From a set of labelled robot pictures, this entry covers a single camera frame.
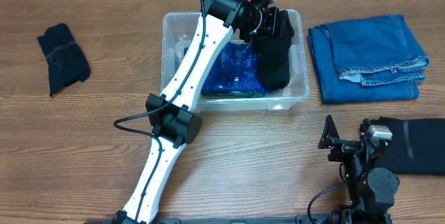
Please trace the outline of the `black cloth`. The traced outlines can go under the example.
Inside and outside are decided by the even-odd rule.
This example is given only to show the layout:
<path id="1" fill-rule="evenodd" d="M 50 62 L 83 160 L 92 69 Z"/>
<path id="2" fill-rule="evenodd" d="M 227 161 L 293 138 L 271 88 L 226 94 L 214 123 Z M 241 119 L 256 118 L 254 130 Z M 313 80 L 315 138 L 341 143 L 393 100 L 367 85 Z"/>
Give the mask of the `black cloth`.
<path id="1" fill-rule="evenodd" d="M 294 30 L 287 10 L 272 7 L 262 15 L 251 44 L 257 54 L 257 75 L 265 89 L 283 89 L 290 82 L 289 48 Z"/>
<path id="2" fill-rule="evenodd" d="M 50 97 L 89 78 L 89 63 L 67 24 L 49 27 L 37 40 L 48 64 Z"/>

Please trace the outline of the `blue sequin fabric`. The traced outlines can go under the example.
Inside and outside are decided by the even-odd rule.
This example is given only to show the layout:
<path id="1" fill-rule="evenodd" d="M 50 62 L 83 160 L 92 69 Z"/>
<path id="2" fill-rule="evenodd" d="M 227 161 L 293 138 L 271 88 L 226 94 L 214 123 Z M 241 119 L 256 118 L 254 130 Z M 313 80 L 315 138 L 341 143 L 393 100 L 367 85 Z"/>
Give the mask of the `blue sequin fabric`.
<path id="1" fill-rule="evenodd" d="M 275 92 L 260 82 L 257 64 L 257 54 L 249 44 L 227 43 L 204 82 L 202 95 L 257 98 Z"/>

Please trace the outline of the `black garment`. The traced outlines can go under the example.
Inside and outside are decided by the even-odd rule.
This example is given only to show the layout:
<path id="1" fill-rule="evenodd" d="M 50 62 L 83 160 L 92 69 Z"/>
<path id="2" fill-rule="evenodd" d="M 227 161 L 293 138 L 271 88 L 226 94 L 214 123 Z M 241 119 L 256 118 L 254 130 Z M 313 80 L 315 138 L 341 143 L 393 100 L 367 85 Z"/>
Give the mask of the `black garment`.
<path id="1" fill-rule="evenodd" d="M 426 118 L 400 120 L 380 117 L 373 125 L 383 125 L 392 132 L 392 139 L 376 167 L 394 174 L 444 174 L 444 119 Z"/>

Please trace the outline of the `blue denim jeans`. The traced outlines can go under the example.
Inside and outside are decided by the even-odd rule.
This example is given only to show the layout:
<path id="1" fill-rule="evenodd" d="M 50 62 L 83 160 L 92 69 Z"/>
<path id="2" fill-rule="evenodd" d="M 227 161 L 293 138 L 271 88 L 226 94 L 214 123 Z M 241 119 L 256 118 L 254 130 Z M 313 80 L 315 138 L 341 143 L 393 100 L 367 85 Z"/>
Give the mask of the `blue denim jeans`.
<path id="1" fill-rule="evenodd" d="M 326 104 L 416 99 L 430 65 L 403 15 L 321 24 L 307 41 Z"/>

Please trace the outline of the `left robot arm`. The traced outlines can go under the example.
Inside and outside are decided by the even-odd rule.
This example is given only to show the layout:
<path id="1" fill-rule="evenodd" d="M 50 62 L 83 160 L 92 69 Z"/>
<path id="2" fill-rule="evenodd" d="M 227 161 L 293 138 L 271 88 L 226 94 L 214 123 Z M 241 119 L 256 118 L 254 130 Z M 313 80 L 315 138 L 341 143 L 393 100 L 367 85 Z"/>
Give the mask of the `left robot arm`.
<path id="1" fill-rule="evenodd" d="M 294 30 L 276 0 L 200 0 L 201 15 L 191 45 L 170 83 L 159 96 L 149 95 L 146 112 L 152 144 L 137 186 L 112 223 L 151 223 L 161 194 L 180 153 L 196 138 L 202 119 L 194 114 L 211 68 L 234 32 L 258 56 L 257 74 L 268 90 L 290 82 L 289 48 Z"/>

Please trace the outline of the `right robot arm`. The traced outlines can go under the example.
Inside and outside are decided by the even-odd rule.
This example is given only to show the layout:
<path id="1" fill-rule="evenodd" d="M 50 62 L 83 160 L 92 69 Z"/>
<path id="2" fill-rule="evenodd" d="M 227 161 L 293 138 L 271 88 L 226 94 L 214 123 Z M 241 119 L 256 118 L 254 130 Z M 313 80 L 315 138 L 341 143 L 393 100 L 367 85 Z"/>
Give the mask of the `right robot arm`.
<path id="1" fill-rule="evenodd" d="M 325 126 L 319 149 L 329 150 L 329 161 L 339 162 L 342 184 L 335 190 L 348 188 L 350 203 L 340 206 L 327 215 L 326 223 L 391 223 L 388 210 L 395 203 L 395 194 L 400 180 L 390 170 L 380 168 L 375 162 L 383 157 L 392 140 L 388 127 L 372 125 L 365 119 L 360 125 L 361 136 L 356 141 L 340 138 L 331 115 L 325 119 Z"/>

